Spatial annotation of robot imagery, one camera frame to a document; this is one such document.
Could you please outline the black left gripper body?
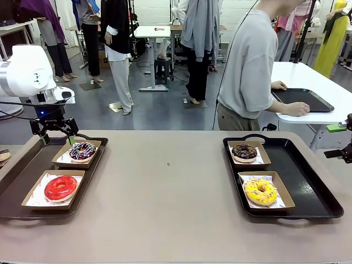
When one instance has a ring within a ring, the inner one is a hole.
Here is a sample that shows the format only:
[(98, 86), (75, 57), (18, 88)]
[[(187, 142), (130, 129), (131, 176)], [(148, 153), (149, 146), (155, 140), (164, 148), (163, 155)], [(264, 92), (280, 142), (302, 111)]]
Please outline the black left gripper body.
[(65, 120), (64, 106), (64, 103), (34, 105), (36, 112), (34, 120), (63, 122)]

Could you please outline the person's right hand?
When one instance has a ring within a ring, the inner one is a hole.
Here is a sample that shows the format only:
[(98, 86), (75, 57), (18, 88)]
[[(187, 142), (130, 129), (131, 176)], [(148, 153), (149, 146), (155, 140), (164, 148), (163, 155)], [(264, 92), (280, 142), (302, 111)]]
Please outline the person's right hand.
[(302, 117), (310, 112), (310, 106), (304, 102), (294, 102), (286, 105), (285, 114), (293, 117)]

